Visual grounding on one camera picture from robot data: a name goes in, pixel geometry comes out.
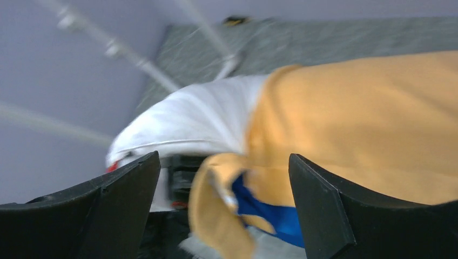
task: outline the gray carpet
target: gray carpet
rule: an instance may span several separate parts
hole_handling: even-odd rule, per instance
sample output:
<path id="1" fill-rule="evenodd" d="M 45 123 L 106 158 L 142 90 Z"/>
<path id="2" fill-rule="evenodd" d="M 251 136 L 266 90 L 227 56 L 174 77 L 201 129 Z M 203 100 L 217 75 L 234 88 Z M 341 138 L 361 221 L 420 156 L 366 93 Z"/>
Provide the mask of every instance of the gray carpet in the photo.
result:
<path id="1" fill-rule="evenodd" d="M 266 20 L 235 27 L 220 26 L 219 30 L 231 48 L 245 54 L 236 75 L 270 73 L 277 67 L 294 63 L 317 65 L 371 56 L 458 50 L 458 17 L 344 22 Z M 211 81 L 221 69 L 218 53 L 195 26 L 172 27 L 157 63 L 183 86 Z M 137 113 L 164 97 L 166 92 L 151 81 Z M 273 249 L 284 258 L 301 257 L 297 247 L 261 233 L 256 237 L 267 251 Z M 202 256 L 204 259 L 218 258 L 210 255 L 211 249 L 204 254 L 209 254 L 209 257 Z"/>

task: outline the clothing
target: clothing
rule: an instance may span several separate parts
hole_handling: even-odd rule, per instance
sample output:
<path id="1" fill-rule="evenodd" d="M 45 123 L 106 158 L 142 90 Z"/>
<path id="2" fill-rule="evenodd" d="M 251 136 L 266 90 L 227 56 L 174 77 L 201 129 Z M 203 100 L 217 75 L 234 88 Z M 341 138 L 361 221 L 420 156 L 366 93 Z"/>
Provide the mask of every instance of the clothing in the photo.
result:
<path id="1" fill-rule="evenodd" d="M 251 116 L 247 154 L 212 156 L 196 174 L 191 229 L 227 259 L 252 258 L 245 224 L 297 241 L 297 215 L 285 218 L 291 153 L 398 199 L 456 200 L 457 100 L 458 51 L 278 69 Z"/>

